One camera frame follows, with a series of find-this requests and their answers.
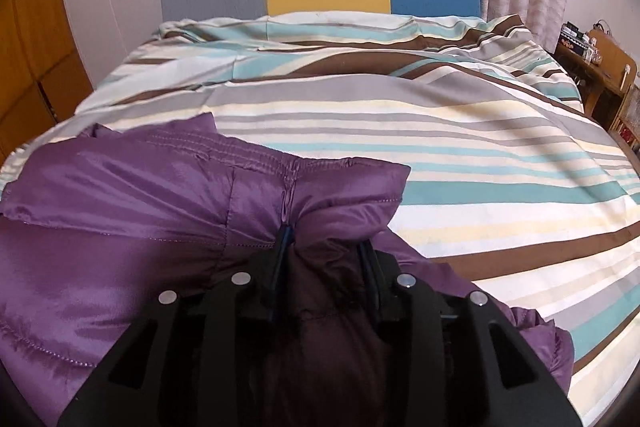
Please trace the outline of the striped bed duvet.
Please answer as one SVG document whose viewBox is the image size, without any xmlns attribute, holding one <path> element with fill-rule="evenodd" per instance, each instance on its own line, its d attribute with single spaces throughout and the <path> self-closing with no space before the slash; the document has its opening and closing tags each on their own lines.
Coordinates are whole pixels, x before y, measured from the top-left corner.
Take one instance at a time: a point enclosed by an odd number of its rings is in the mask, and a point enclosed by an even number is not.
<svg viewBox="0 0 640 427">
<path fill-rule="evenodd" d="M 519 18 L 164 23 L 70 119 L 14 150 L 1 199 L 40 147 L 202 115 L 299 158 L 407 166 L 390 231 L 567 332 L 570 402 L 586 426 L 612 411 L 639 361 L 639 179 Z"/>
</svg>

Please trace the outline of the orange wooden wardrobe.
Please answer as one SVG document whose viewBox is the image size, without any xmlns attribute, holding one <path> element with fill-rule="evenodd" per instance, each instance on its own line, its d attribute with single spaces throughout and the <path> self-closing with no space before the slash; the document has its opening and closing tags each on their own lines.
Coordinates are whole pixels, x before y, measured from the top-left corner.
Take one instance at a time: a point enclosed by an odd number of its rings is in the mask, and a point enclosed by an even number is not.
<svg viewBox="0 0 640 427">
<path fill-rule="evenodd" d="M 92 86 L 63 0 L 1 0 L 1 157 L 73 116 Z"/>
</svg>

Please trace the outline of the items on desk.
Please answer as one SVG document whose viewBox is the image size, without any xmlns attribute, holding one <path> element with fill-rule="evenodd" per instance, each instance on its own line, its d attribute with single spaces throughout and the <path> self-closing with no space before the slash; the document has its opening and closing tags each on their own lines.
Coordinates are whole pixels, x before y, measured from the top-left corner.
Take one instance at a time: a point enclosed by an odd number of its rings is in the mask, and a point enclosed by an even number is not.
<svg viewBox="0 0 640 427">
<path fill-rule="evenodd" d="M 585 62 L 600 65 L 602 57 L 597 48 L 597 39 L 580 31 L 571 22 L 561 27 L 559 45 L 579 55 Z"/>
</svg>

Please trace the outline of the wooden desk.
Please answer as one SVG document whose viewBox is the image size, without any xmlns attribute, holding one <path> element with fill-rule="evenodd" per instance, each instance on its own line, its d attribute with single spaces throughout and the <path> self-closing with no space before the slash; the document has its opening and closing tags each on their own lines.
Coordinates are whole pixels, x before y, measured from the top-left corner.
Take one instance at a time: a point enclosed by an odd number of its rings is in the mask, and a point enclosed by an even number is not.
<svg viewBox="0 0 640 427">
<path fill-rule="evenodd" d="M 592 28 L 587 35 L 597 39 L 602 57 L 600 65 L 585 62 L 576 53 L 560 46 L 559 41 L 553 56 L 577 84 L 585 114 L 608 130 L 625 94 L 634 84 L 638 66 L 606 32 Z"/>
</svg>

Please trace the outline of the purple quilted down jacket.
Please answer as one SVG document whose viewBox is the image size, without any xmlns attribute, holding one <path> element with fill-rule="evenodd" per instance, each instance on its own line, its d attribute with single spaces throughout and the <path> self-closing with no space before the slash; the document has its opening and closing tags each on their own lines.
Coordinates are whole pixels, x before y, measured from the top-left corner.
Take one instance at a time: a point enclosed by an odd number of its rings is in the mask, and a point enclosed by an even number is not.
<svg viewBox="0 0 640 427">
<path fill-rule="evenodd" d="M 390 231 L 408 176 L 392 162 L 305 159 L 228 138 L 209 115 L 94 126 L 38 148 L 1 199 L 2 424 L 62 426 L 150 301 L 221 281 L 288 225 L 275 426 L 386 426 L 384 343 L 364 309 L 358 244 L 439 293 L 481 291 Z M 566 396 L 570 335 L 487 296 Z"/>
</svg>

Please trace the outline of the wooden rattan chair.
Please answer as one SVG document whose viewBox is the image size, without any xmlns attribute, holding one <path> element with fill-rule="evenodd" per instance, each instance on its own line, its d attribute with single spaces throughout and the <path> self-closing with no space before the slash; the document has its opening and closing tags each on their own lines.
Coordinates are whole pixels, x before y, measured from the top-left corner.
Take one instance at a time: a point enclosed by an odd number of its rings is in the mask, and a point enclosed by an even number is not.
<svg viewBox="0 0 640 427">
<path fill-rule="evenodd" d="M 636 84 L 625 94 L 608 133 L 630 160 L 639 159 L 640 107 L 639 87 Z"/>
</svg>

